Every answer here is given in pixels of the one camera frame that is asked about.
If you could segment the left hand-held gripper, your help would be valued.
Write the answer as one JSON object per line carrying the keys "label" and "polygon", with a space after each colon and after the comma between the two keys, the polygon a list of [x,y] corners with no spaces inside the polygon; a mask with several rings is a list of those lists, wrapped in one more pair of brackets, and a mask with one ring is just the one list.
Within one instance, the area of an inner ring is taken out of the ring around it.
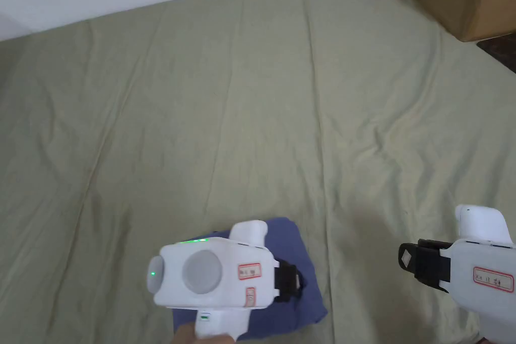
{"label": "left hand-held gripper", "polygon": [[228,238],[164,246],[147,270],[154,303],[196,311],[199,338],[239,338],[248,331],[252,310],[291,301],[306,287],[299,268],[266,248],[267,233],[266,222],[252,220],[233,225]]}

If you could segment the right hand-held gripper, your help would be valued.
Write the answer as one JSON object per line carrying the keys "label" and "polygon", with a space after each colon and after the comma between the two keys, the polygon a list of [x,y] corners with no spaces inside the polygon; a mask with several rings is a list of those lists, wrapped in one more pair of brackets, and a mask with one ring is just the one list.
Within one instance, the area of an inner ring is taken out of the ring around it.
{"label": "right hand-held gripper", "polygon": [[448,293],[479,318],[479,332],[491,343],[515,343],[515,243],[503,214],[461,204],[453,243],[402,243],[398,264],[419,282]]}

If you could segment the person's left hand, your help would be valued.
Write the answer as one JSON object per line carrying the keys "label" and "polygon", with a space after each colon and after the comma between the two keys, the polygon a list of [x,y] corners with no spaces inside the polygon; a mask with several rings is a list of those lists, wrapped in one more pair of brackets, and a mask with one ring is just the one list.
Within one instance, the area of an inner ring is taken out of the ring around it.
{"label": "person's left hand", "polygon": [[236,341],[229,335],[217,335],[206,338],[196,336],[195,324],[189,323],[181,325],[174,333],[172,344],[234,344]]}

